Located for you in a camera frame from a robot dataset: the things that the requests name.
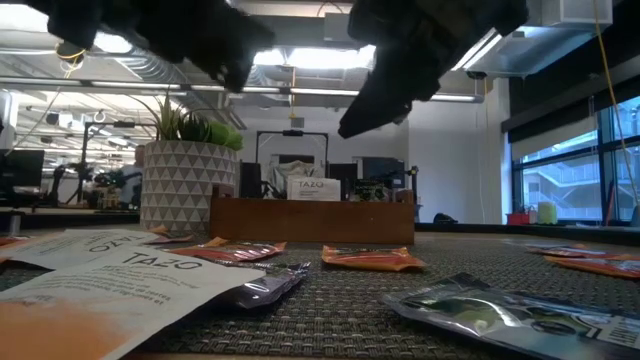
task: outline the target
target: window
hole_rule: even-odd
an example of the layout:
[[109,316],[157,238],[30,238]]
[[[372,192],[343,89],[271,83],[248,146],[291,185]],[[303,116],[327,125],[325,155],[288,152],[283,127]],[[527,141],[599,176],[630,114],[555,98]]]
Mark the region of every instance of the window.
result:
[[[620,124],[622,125],[622,134],[625,138],[640,135],[640,96],[625,101],[618,105],[620,112]],[[618,130],[618,121],[614,119],[614,135],[616,140],[620,140],[620,131]]]
[[[638,181],[640,181],[640,147],[627,148],[627,154],[633,181],[636,185],[636,191],[638,191]],[[630,221],[636,204],[623,150],[616,151],[616,180],[618,184],[619,218],[620,220]]]
[[556,205],[558,219],[602,220],[597,156],[554,162],[522,171],[524,206]]
[[598,131],[590,131],[573,139],[561,142],[546,149],[536,151],[522,158],[523,163],[545,159],[551,156],[566,154],[574,150],[580,150],[598,145]]

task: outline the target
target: ceiling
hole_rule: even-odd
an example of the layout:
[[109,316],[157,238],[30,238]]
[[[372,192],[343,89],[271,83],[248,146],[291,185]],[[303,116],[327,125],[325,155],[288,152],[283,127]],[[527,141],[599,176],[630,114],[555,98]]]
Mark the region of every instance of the ceiling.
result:
[[[539,2],[539,0],[529,1],[531,4]],[[266,24],[276,33],[276,46],[285,61],[292,60],[296,49],[306,47],[340,49],[344,53],[338,53],[338,55],[348,53],[356,56],[357,53],[359,56],[358,49],[361,49],[363,44],[356,44],[346,35],[348,21],[346,14],[348,14],[353,2],[352,0],[342,0],[335,4],[326,3],[323,5],[321,1],[301,0],[230,1],[232,5],[254,15],[256,20]],[[24,13],[20,13],[20,16],[0,16],[0,76],[63,78],[69,65],[62,63],[54,54],[54,47],[59,41],[46,33],[46,16],[37,12],[33,13],[28,8],[21,11]],[[549,39],[551,37],[548,37],[544,43],[546,49],[554,49],[554,43],[558,44],[558,47],[564,46],[566,48],[566,44],[562,41],[555,38],[555,40]],[[508,62],[505,62],[504,59],[510,56],[508,52],[515,52],[517,56],[522,57],[526,55],[528,47],[535,45],[535,41],[532,39],[509,41],[511,40],[504,40],[503,46],[497,46],[490,51],[487,59],[483,61],[506,64]],[[151,54],[135,49],[126,54],[114,53],[113,51],[117,51],[117,47],[121,45],[117,41],[99,42],[96,40],[94,49],[86,54],[82,66],[73,71],[70,78],[124,82],[215,84],[208,75],[188,61],[178,65],[167,64]],[[495,56],[497,60],[492,61],[490,56]],[[137,61],[145,64],[146,68],[143,70],[148,70],[146,73],[143,74],[132,65]],[[361,65],[347,69],[318,68],[318,61],[316,61],[316,64],[309,66],[309,68],[304,66],[296,68],[295,72],[283,69],[281,66],[257,65],[251,74],[249,85],[295,85],[312,89],[357,91],[366,79],[369,70],[367,66],[371,66],[371,61],[364,61]],[[469,79],[464,71],[451,71],[445,74],[440,82],[441,92],[448,94],[478,95],[481,92],[479,89],[484,90],[483,86],[479,86],[474,80]],[[82,145],[82,126],[63,128],[40,124],[34,129],[42,117],[43,111],[55,96],[55,91],[52,90],[54,89],[51,87],[42,87],[41,89],[31,87],[29,90],[12,89],[20,101],[16,129],[18,141],[21,141],[22,147],[48,149],[51,155],[48,153],[47,159],[52,163],[65,161],[61,158],[63,155],[67,156],[68,161],[77,161],[78,149]],[[90,121],[98,112],[102,111],[102,114],[106,115],[105,122],[121,120],[136,124],[151,124],[151,114],[139,102],[131,99],[129,97],[131,94],[135,94],[136,98],[151,106],[157,106],[153,96],[158,95],[158,91],[137,90],[125,94],[119,89],[97,91],[91,88],[78,88],[73,92],[65,89],[55,99],[51,111],[71,114],[70,116],[78,121]],[[248,128],[250,130],[262,130],[262,127],[267,126],[266,122],[269,123],[269,129],[289,128],[288,115],[292,102],[293,105],[301,109],[296,115],[305,117],[307,121],[314,121],[329,116],[327,114],[333,114],[331,117],[336,118],[336,114],[341,114],[350,105],[352,99],[319,95],[292,97],[277,94],[238,94],[227,96],[202,92],[189,92],[188,94],[178,92],[173,95],[172,101],[176,103],[187,104],[190,107],[201,108],[204,106],[224,110],[225,113],[222,115],[217,114],[218,111],[216,112],[216,116],[222,116],[216,120],[228,122],[239,129]],[[145,143],[155,137],[151,128],[142,126],[134,129],[114,129],[111,126],[106,126],[102,129],[102,133],[99,133],[99,130],[98,127],[92,129],[95,136],[89,141],[88,149],[91,155],[95,155],[95,157],[90,156],[89,158],[101,162],[105,161],[104,154],[106,152],[113,151],[120,151],[119,156],[130,158],[135,144]],[[29,131],[32,131],[32,134],[24,137]],[[124,139],[126,145],[114,145],[109,141],[109,137]]]

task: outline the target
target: table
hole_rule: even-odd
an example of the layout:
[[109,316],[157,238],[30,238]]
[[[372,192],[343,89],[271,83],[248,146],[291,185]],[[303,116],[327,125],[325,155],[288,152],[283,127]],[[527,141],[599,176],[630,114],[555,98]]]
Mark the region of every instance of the table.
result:
[[[513,235],[416,234],[410,251],[428,264],[424,273],[330,268],[321,263],[320,244],[289,243],[283,255],[266,261],[312,261],[313,265],[309,277],[278,304],[252,311],[204,306],[160,331],[127,359],[504,358],[501,349],[403,319],[377,301],[385,293],[459,272],[504,290],[640,313],[636,282],[558,267],[526,253],[522,245],[527,243],[575,242]],[[586,245],[640,254],[633,247]],[[0,283],[6,284],[7,277],[15,283],[29,276],[35,274],[7,270]]]

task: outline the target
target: green plant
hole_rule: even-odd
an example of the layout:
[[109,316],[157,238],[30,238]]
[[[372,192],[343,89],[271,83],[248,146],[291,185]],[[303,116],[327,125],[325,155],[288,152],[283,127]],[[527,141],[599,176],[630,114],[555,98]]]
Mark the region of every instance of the green plant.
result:
[[132,99],[144,105],[153,115],[160,135],[159,140],[204,142],[226,146],[235,151],[242,150],[242,134],[230,126],[212,122],[199,116],[194,111],[183,114],[184,107],[182,105],[173,109],[168,94],[165,96],[164,102],[156,99],[160,106],[159,113],[140,99],[134,97]]

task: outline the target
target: desk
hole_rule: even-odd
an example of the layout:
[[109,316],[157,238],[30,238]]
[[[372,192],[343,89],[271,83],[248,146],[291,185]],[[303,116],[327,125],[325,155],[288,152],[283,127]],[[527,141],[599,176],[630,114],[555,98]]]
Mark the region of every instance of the desk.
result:
[[[204,306],[160,331],[126,359],[515,358],[505,356],[504,350],[403,319],[377,301],[382,294],[459,272],[505,290],[640,311],[637,283],[558,267],[526,253],[521,245],[527,243],[575,242],[518,235],[416,234],[410,251],[427,263],[424,273],[327,268],[320,260],[320,244],[289,243],[283,255],[266,261],[313,265],[309,277],[281,302],[253,311],[221,312]],[[586,245],[640,255],[634,247]]]

